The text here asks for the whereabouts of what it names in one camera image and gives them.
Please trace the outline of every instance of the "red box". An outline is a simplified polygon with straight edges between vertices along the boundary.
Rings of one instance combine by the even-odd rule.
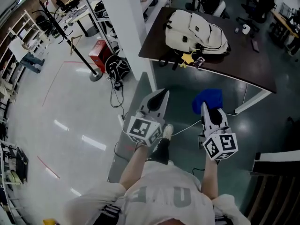
[[[98,40],[89,53],[89,57],[103,73],[105,73],[105,62],[110,56],[112,56],[112,52],[109,50],[106,42],[103,40]]]

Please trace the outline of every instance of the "yellow toy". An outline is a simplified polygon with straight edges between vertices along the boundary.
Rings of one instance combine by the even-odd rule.
[[[193,50],[190,54],[186,54],[184,53],[182,55],[182,59],[183,59],[183,63],[180,64],[180,67],[182,68],[186,68],[187,67],[187,64],[190,64],[192,62],[194,62],[194,59],[192,58],[192,55],[194,52],[196,52],[197,50],[200,50],[200,49],[196,49],[196,50]]]

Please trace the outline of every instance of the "black pole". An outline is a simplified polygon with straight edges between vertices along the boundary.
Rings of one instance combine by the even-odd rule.
[[[48,9],[44,6],[41,0],[39,0],[39,4],[42,6],[45,14],[49,18],[49,21],[55,26],[56,30],[62,35],[63,38],[67,40],[67,43],[72,47],[74,52],[78,55],[78,57],[84,62],[84,64],[91,70],[91,72],[97,76],[98,74],[96,71],[90,66],[90,64],[84,59],[84,57],[81,55],[81,53],[77,50],[77,48],[71,43],[71,41],[67,38],[64,30],[60,27],[60,25],[55,21],[51,13],[48,11]]]

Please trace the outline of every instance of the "stand base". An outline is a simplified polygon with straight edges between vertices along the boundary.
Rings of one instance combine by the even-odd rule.
[[[96,68],[94,70],[97,73],[97,75],[94,75],[92,72],[90,73],[90,80],[92,82],[98,81],[103,76],[103,73],[101,72],[101,70],[99,68]]]
[[[99,31],[97,29],[95,29],[94,26],[92,26],[86,31],[85,36],[89,38],[89,37],[92,37],[92,36],[94,36],[98,33],[99,33]]]

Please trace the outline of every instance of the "white backpack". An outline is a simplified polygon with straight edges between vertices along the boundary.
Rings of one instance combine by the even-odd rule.
[[[222,29],[183,10],[176,10],[167,22],[165,43],[187,53],[201,48],[203,54],[223,54],[228,48]]]

